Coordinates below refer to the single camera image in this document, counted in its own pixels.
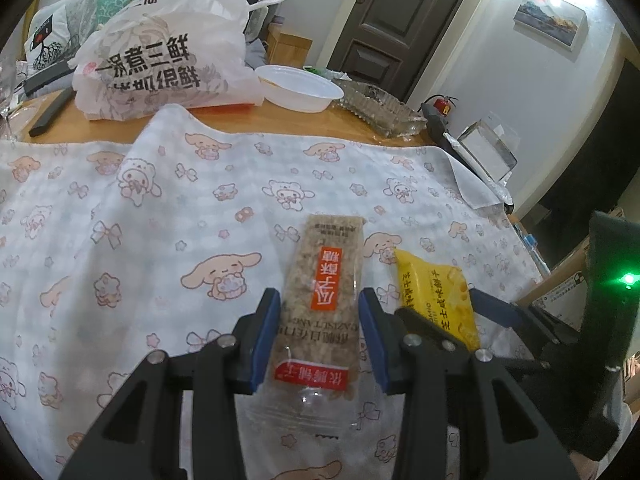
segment white plastic bag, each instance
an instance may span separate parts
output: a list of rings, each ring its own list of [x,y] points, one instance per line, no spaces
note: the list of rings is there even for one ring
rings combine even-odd
[[[125,121],[167,103],[262,104],[242,31],[251,10],[280,1],[134,0],[69,62],[76,106],[90,120]]]

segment fire extinguisher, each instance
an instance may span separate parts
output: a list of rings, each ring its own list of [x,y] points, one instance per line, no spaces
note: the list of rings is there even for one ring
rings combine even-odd
[[[428,104],[433,98],[437,98],[433,102],[433,107],[436,108],[438,113],[446,118],[450,113],[452,108],[456,107],[455,101],[458,100],[457,97],[450,97],[448,95],[436,94],[429,97],[423,104]]]

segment wine glass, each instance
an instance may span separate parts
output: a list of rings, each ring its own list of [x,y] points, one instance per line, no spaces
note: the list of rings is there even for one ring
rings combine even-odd
[[[4,120],[0,139],[12,141],[18,140],[9,125],[9,108],[11,107],[11,99],[14,96],[15,78],[15,59],[12,57],[0,59],[0,116]]]

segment glass dish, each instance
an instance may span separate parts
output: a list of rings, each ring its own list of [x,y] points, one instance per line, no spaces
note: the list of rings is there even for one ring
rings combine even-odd
[[[385,137],[413,136],[427,127],[426,118],[382,88],[343,79],[334,79],[333,82],[344,91],[344,97],[338,102],[340,106],[356,114]]]

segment metal screw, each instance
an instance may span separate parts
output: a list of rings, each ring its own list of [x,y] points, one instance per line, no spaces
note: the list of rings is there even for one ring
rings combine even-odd
[[[494,353],[491,352],[488,348],[479,348],[476,350],[476,359],[481,363],[488,363],[491,359],[494,358]]]
[[[445,339],[445,340],[442,342],[442,347],[443,347],[447,352],[453,352],[453,351],[455,351],[455,349],[456,349],[456,346],[455,346],[451,341],[449,341],[448,339]]]
[[[146,356],[146,360],[153,365],[157,365],[164,361],[165,356],[166,354],[163,350],[153,350],[152,352],[149,352],[149,355]]]
[[[223,334],[218,339],[216,339],[216,341],[218,342],[218,346],[220,346],[220,348],[230,348],[231,346],[235,346],[238,342],[236,336],[232,334]]]
[[[402,338],[402,342],[407,346],[420,346],[422,338],[417,334],[407,334]]]

